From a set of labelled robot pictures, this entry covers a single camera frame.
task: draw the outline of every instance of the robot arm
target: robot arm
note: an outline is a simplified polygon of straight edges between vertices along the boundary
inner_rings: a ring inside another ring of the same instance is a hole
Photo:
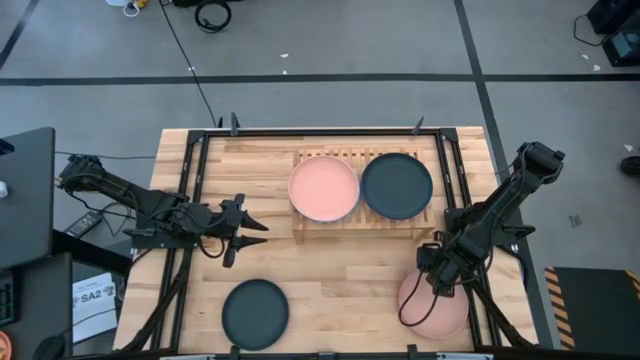
[[[97,191],[114,201],[136,210],[136,228],[125,230],[135,248],[193,248],[201,236],[227,241],[223,265],[231,267],[235,253],[241,248],[266,242],[266,239],[237,236],[240,227],[266,231],[267,227],[241,210],[244,195],[224,200],[221,211],[208,204],[189,202],[182,194],[146,190],[106,171],[95,156],[72,155],[60,173],[59,188],[69,194]]]
[[[439,295],[453,296],[453,284],[462,274],[473,277],[496,245],[506,245],[532,233],[531,226],[508,227],[505,222],[541,185],[550,184],[562,170],[564,154],[541,143],[525,143],[518,149],[514,171],[484,202],[447,217],[442,246],[423,245],[418,265],[428,271],[427,281]]]

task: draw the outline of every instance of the white paper sign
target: white paper sign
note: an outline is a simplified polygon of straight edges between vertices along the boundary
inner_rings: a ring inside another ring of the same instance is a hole
[[[118,326],[115,311],[116,291],[109,273],[73,284],[73,323],[77,324],[73,327],[74,343]],[[103,311],[107,312],[89,319],[90,316]]]

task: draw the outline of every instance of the black cable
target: black cable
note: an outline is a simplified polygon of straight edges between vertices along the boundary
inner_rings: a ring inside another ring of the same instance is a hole
[[[66,182],[71,181],[72,179],[75,179],[75,178],[78,178],[78,177],[83,177],[83,176],[97,178],[98,180],[103,181],[103,182],[105,182],[105,183],[107,183],[107,184],[109,184],[109,185],[111,185],[111,186],[113,186],[113,187],[121,188],[121,186],[120,186],[120,185],[118,185],[118,184],[114,183],[114,182],[113,182],[113,181],[111,181],[111,180],[105,179],[105,178],[104,178],[104,177],[102,177],[102,176],[98,176],[98,175],[95,175],[95,174],[89,174],[89,173],[80,173],[80,174],[76,174],[76,175],[70,176],[70,177],[68,177],[67,179],[62,180],[62,183],[66,183]],[[138,198],[136,197],[136,194],[134,194],[134,192],[133,192],[133,191],[131,191],[131,189],[129,189],[129,188],[124,188],[124,189],[122,189],[122,190],[126,191],[127,193],[129,193],[129,195],[131,195],[131,198],[133,199],[133,201],[134,201],[134,203],[135,203],[135,209],[134,209],[134,210],[136,211],[136,218],[137,218],[137,217],[139,216],[139,214],[140,214],[140,201],[139,201],[139,200],[138,200]],[[72,198],[74,198],[74,199],[76,199],[76,200],[80,201],[81,203],[83,203],[83,204],[84,204],[84,206],[85,206],[87,209],[90,209],[90,210],[93,210],[93,211],[100,211],[100,210],[93,209],[93,208],[89,207],[89,205],[87,204],[87,202],[86,202],[86,201],[84,201],[84,200],[80,199],[79,197],[77,197],[77,196],[73,195],[73,191],[67,190],[66,192],[67,192],[67,194],[69,194],[69,196],[71,196]],[[107,214],[111,214],[111,215],[116,215],[116,216],[122,216],[122,214],[114,213],[114,212],[111,212],[111,211],[109,211],[109,212],[105,211],[105,213],[107,213]]]
[[[198,80],[198,76],[196,75],[196,71],[193,67],[193,65],[191,65],[191,61],[189,61],[189,57],[187,57],[187,53],[184,51],[184,48],[182,47],[182,44],[180,43],[180,40],[178,39],[178,35],[176,35],[175,30],[173,30],[173,25],[171,25],[171,20],[169,20],[169,16],[167,15],[167,11],[165,10],[165,4],[162,2],[162,0],[158,0],[158,2],[160,3],[160,8],[162,9],[162,13],[164,14],[164,18],[167,20],[167,25],[169,25],[169,29],[171,30],[171,33],[173,34],[173,38],[176,39],[176,43],[178,44],[178,47],[180,48],[180,52],[182,52],[182,56],[184,56],[184,59],[187,61],[187,65],[189,65],[189,71],[191,71],[191,75],[193,75],[193,79],[196,82],[196,85],[198,86],[198,90],[200,91],[200,95],[202,96],[202,100],[204,100],[204,104],[207,106],[207,110],[209,111],[209,115],[211,115],[211,121],[213,121],[213,126],[216,126],[216,117],[213,115],[213,111],[211,110],[211,106],[209,106],[209,101],[207,101],[207,97],[204,96],[204,92],[202,91],[202,87],[200,86],[200,81]]]
[[[480,279],[480,277],[483,276],[484,274],[488,274],[489,273],[489,269],[491,269],[491,265],[493,265],[493,237],[489,240],[489,242],[492,245],[490,245],[491,246],[491,250],[489,250],[489,263],[487,264],[485,269],[483,271],[477,273],[476,276],[471,277],[469,279],[456,281],[456,282],[452,283],[451,286],[468,284],[470,282],[473,282],[473,281],[476,281],[476,280]]]
[[[147,223],[151,220],[153,220],[154,217],[169,212],[169,211],[176,211],[176,210],[181,210],[179,207],[170,207],[170,208],[166,208],[166,209],[161,209],[161,210],[157,210],[152,212],[149,216],[147,216],[147,218],[142,222],[142,224],[140,225],[136,225],[136,227],[141,228],[145,225],[147,225]]]
[[[575,20],[573,20],[573,38],[578,40],[578,41],[580,41],[581,43],[587,44],[589,46],[593,46],[593,47],[601,46],[605,41],[607,41],[609,39],[609,37],[611,37],[611,35],[607,35],[607,36],[603,37],[602,40],[600,40],[599,43],[590,43],[590,42],[588,42],[586,40],[580,39],[578,37],[578,35],[576,34],[577,29],[578,29],[578,20],[580,20],[581,18],[586,17],[586,16],[587,16],[587,14],[580,15],[577,18],[575,18]]]
[[[104,211],[103,211],[103,210],[101,210],[101,209],[93,208],[93,207],[89,206],[89,204],[87,204],[87,202],[86,202],[86,201],[84,201],[84,200],[82,200],[81,198],[79,198],[79,197],[75,196],[75,195],[73,194],[73,191],[67,191],[67,194],[69,194],[69,196],[71,196],[72,198],[74,198],[74,199],[76,199],[76,200],[80,201],[80,202],[82,203],[82,205],[84,205],[84,207],[85,207],[85,208],[87,208],[87,209],[89,209],[89,210],[91,210],[91,211],[103,212],[103,213],[105,213],[105,214],[111,214],[111,215],[115,215],[115,216],[122,216],[122,217],[129,218],[129,219],[135,219],[133,216],[128,216],[128,215],[124,215],[124,214],[114,213],[114,212],[112,212],[112,211],[107,211],[107,210],[104,210]]]
[[[206,18],[200,17],[200,12],[207,5],[218,5],[226,11],[227,17],[222,22],[222,24],[214,25],[210,23]],[[231,8],[225,0],[204,0],[203,2],[198,4],[198,6],[196,6],[195,18],[196,25],[198,25],[198,29],[200,29],[200,31],[208,34],[215,34],[222,31],[222,29],[226,28],[227,25],[229,25],[229,22],[231,22]]]
[[[106,216],[103,216],[103,217],[104,217],[104,223],[105,223],[105,224],[107,225],[107,227],[109,228],[109,233],[111,233],[111,237],[116,237],[116,236],[120,233],[120,231],[122,231],[122,228],[123,228],[123,227],[124,227],[124,225],[127,223],[127,219],[128,219],[129,217],[131,217],[131,209],[130,209],[128,206],[125,206],[125,205],[123,205],[123,204],[120,204],[120,203],[119,203],[119,202],[117,202],[117,201],[114,201],[114,202],[112,202],[112,203],[108,204],[107,206],[103,207],[103,208],[102,208],[102,210],[100,211],[102,214],[104,214],[105,210],[107,210],[107,209],[109,209],[109,208],[111,208],[111,207],[114,207],[114,206],[118,206],[118,205],[124,206],[124,207],[127,209],[127,215],[122,214],[122,216],[124,217],[124,219],[122,220],[122,223],[120,224],[120,227],[118,228],[118,230],[116,230],[116,231],[114,232],[114,231],[113,231],[113,228],[111,227],[111,224],[109,223],[109,220],[107,219],[107,217],[106,217]]]
[[[178,273],[173,278],[169,289],[167,290],[166,295],[158,302],[155,309],[142,326],[142,328],[136,333],[134,338],[127,344],[125,347],[120,350],[120,352],[129,352],[129,351],[139,351],[142,350],[144,345],[146,344],[149,336],[155,329],[157,323],[164,317],[164,313],[166,312],[169,304],[178,293],[180,288],[185,285],[187,280],[187,273],[191,263],[187,263],[182,260],[180,263],[180,268],[178,269]]]
[[[425,320],[427,320],[429,316],[431,316],[433,309],[435,309],[436,307],[436,302],[438,301],[438,294],[436,294],[433,297],[433,302],[431,302],[431,307],[429,307],[429,310],[427,311],[427,313],[422,317],[422,319],[418,320],[417,322],[409,324],[409,323],[406,323],[404,319],[402,319],[402,310],[404,310],[404,307],[407,305],[409,300],[411,300],[413,295],[416,293],[416,290],[418,290],[418,286],[420,286],[420,281],[422,280],[423,274],[424,274],[424,271],[420,271],[420,274],[418,275],[418,281],[416,281],[416,285],[413,287],[413,290],[411,290],[411,293],[409,293],[409,296],[407,296],[407,298],[404,300],[402,305],[400,305],[400,309],[398,309],[398,319],[400,320],[400,323],[406,327],[418,326],[423,322],[425,322]]]
[[[80,155],[80,156],[95,156],[100,159],[109,159],[109,160],[143,160],[143,159],[155,159],[155,156],[110,156],[110,155],[99,155],[99,154],[80,154],[80,153],[71,153],[67,151],[56,151],[56,154],[59,155]]]
[[[198,247],[200,248],[200,251],[202,251],[204,256],[208,257],[209,259],[217,259],[220,256],[222,256],[222,254],[224,254],[224,250],[225,250],[224,240],[222,240],[221,238],[218,238],[218,240],[220,240],[220,245],[222,246],[222,248],[220,249],[220,252],[216,255],[211,255],[211,253],[209,253],[207,249],[205,249],[204,244],[202,243],[202,239],[198,241]]]
[[[64,331],[63,331],[63,332],[61,332],[59,336],[64,335],[64,333],[66,333],[67,331],[72,330],[72,329],[73,329],[74,327],[76,327],[77,325],[80,325],[81,323],[83,323],[83,322],[85,322],[85,321],[87,321],[87,320],[89,320],[89,319],[92,319],[92,318],[94,318],[94,317],[96,317],[96,316],[98,316],[98,315],[106,314],[106,313],[111,312],[111,311],[116,311],[116,309],[115,309],[115,308],[113,308],[113,309],[109,309],[109,310],[104,310],[104,311],[100,311],[99,313],[95,313],[95,314],[93,314],[93,315],[87,316],[86,318],[84,318],[84,319],[82,319],[82,320],[80,320],[80,321],[76,322],[75,324],[73,324],[73,325],[69,326],[68,328],[64,329]]]

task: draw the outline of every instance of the black floor stripe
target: black floor stripe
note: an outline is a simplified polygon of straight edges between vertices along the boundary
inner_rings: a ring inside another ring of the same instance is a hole
[[[22,34],[22,30],[24,30],[25,26],[27,26],[27,23],[31,18],[31,14],[33,14],[33,11],[36,9],[36,6],[38,5],[39,1],[40,0],[29,1],[29,5],[27,5],[27,8],[24,10],[24,13],[22,14],[22,18],[20,18],[18,25],[16,25],[15,29],[13,29],[13,32],[11,33],[9,40],[7,40],[7,43],[5,44],[4,49],[2,49],[2,52],[0,53],[0,70],[2,70],[2,67],[7,62],[9,55],[11,55],[11,51],[13,50],[13,47],[18,42],[18,39],[20,38],[20,34]]]
[[[558,75],[483,75],[483,74],[300,74],[199,76],[201,84],[261,84],[320,82],[474,82],[481,96],[485,117],[493,118],[488,102],[487,82],[611,82],[640,81],[640,74],[558,74]],[[191,76],[89,77],[89,78],[0,78],[0,86],[104,86],[104,85],[176,85],[194,84]]]
[[[491,99],[489,98],[489,92],[487,91],[487,85],[485,83],[485,77],[482,74],[482,68],[480,66],[480,59],[478,58],[478,52],[476,45],[473,41],[473,35],[471,34],[471,26],[469,25],[469,19],[467,12],[464,8],[462,0],[454,0],[456,7],[456,13],[458,14],[458,21],[460,22],[460,28],[462,30],[462,38],[464,45],[467,49],[467,55],[469,57],[469,64],[471,65],[471,71],[474,76],[476,90],[478,91],[478,98],[480,99],[480,106],[482,107],[482,114],[484,115],[485,126],[487,128],[487,135],[490,141],[491,148],[493,149],[493,156],[496,160],[496,166],[499,169],[503,169],[507,166],[507,160],[505,157],[504,148],[502,146],[502,140],[500,139],[500,132],[498,131],[498,125],[493,113],[493,106],[491,105]],[[505,173],[500,173],[500,178],[504,181],[508,177]],[[512,217],[511,222],[516,224],[522,224],[522,217],[520,212],[516,211]],[[527,241],[520,241],[518,253],[522,255],[524,260],[523,266],[528,269],[534,269],[533,261],[531,258],[531,251]],[[536,333],[538,336],[538,342],[543,347],[553,347],[551,340],[551,332],[547,318],[544,312],[544,306],[542,303],[542,296],[538,287],[537,276],[535,271],[531,271],[531,279],[528,281],[527,295],[530,300],[530,308],[535,323]]]
[[[201,84],[259,84],[304,82],[433,81],[471,82],[471,74],[315,74],[198,76]],[[0,86],[171,85],[193,84],[191,76],[103,78],[0,78]]]
[[[640,73],[625,74],[505,74],[483,75],[486,82],[590,82],[590,81],[640,81]]]

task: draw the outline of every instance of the pink plate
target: pink plate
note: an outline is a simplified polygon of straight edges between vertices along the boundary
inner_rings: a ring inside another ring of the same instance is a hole
[[[416,269],[402,283],[398,297],[398,308],[416,286],[418,275],[420,275],[420,271]],[[426,277],[427,274],[422,275],[418,289],[404,307],[401,315],[402,320],[406,323],[413,324],[418,322],[429,311],[433,303],[433,288],[427,282]],[[423,323],[411,327],[411,330],[429,339],[441,340],[448,338],[462,329],[466,323],[468,313],[469,301],[467,294],[462,285],[456,285],[454,297],[439,296],[431,315]]]
[[[336,221],[351,212],[360,197],[351,166],[330,156],[298,164],[289,178],[289,198],[298,211],[315,221]]]

